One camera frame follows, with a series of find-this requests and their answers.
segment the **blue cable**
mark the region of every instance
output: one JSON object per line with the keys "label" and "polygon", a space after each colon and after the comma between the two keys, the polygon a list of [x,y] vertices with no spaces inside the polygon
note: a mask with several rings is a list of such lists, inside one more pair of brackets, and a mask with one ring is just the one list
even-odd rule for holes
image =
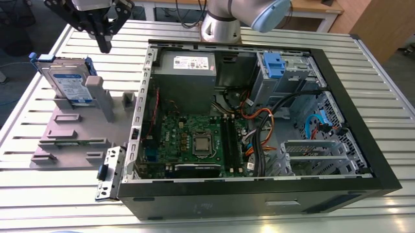
{"label": "blue cable", "polygon": [[319,119],[319,121],[322,123],[324,123],[323,117],[319,114],[311,114],[307,119],[306,119],[306,123],[304,123],[304,130],[306,130],[306,138],[310,139],[311,135],[310,135],[310,120],[312,117],[316,117]]}
{"label": "blue cable", "polygon": [[8,104],[11,104],[11,103],[15,103],[15,102],[17,102],[19,100],[20,100],[20,99],[16,99],[16,100],[9,101],[9,102],[7,102],[7,103],[0,103],[0,106],[8,105]]}

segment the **wire bundle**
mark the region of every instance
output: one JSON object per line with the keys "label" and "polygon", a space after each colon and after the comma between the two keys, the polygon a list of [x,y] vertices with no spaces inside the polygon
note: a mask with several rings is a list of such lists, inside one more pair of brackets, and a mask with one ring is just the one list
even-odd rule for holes
{"label": "wire bundle", "polygon": [[177,18],[179,18],[179,21],[180,21],[181,26],[183,26],[184,28],[187,28],[187,29],[193,28],[193,27],[197,25],[199,21],[203,19],[204,13],[205,13],[205,9],[207,9],[207,1],[208,1],[208,0],[205,0],[205,3],[204,3],[203,8],[201,8],[200,0],[197,0],[197,2],[199,2],[199,7],[200,7],[200,10],[201,10],[200,16],[199,16],[199,19],[196,20],[196,22],[193,22],[191,25],[187,25],[187,24],[183,22],[183,18],[181,18],[181,16],[180,16],[179,4],[177,4],[177,0],[176,0],[176,13],[177,13]]}
{"label": "wire bundle", "polygon": [[260,131],[266,125],[266,122],[270,119],[271,121],[274,120],[274,113],[287,103],[288,100],[291,100],[292,98],[300,95],[319,95],[322,92],[323,92],[322,90],[306,90],[306,91],[299,91],[292,94],[288,94],[276,102],[276,104],[271,108],[271,114],[263,118],[260,125],[258,126],[255,134],[252,136],[252,148],[254,148],[255,163],[256,163],[255,169],[254,169],[254,175],[258,175],[259,177],[266,176],[266,156],[264,156],[264,149],[260,143]]}

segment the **metal bracket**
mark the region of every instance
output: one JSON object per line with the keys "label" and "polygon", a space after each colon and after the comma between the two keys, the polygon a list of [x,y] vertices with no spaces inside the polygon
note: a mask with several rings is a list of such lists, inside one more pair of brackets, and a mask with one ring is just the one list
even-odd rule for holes
{"label": "metal bracket", "polygon": [[104,164],[99,167],[96,178],[97,190],[95,201],[119,201],[117,187],[121,180],[123,164],[125,159],[125,148],[112,147],[107,150]]}

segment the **floor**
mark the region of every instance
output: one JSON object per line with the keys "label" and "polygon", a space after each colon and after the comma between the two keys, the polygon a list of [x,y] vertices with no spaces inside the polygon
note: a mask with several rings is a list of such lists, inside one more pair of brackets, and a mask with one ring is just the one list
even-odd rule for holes
{"label": "floor", "polygon": [[[33,43],[33,51],[37,54],[48,53],[64,29],[65,22],[47,9],[43,0],[32,0],[32,3],[36,24],[27,28],[27,32]],[[181,10],[180,15],[185,17],[188,22],[193,22],[199,18],[199,12],[196,11]],[[135,8],[132,18],[145,19],[140,7]],[[176,22],[176,19],[175,12],[165,12],[163,9],[157,10],[159,21]],[[0,85],[0,127],[35,75],[35,69],[27,62],[27,56],[12,57],[0,50],[0,70],[8,77],[8,83]],[[1,67],[8,63],[20,64]],[[415,105],[415,55],[406,57],[398,51],[383,67],[411,104]]]}

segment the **metal table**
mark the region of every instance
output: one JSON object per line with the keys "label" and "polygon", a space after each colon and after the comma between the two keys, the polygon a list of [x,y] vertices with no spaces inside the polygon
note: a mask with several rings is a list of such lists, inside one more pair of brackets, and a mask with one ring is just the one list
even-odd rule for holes
{"label": "metal table", "polygon": [[[67,26],[51,53],[89,54],[104,88],[137,90],[147,40],[197,41],[197,29],[128,21],[101,54],[85,32]],[[37,74],[0,131],[0,231],[77,232],[412,232],[415,226],[415,111],[366,46],[344,34],[242,30],[246,44],[319,48],[352,97],[403,189],[328,214],[140,222],[120,202],[95,203],[95,170],[36,171],[31,154],[45,130],[53,90]]]}

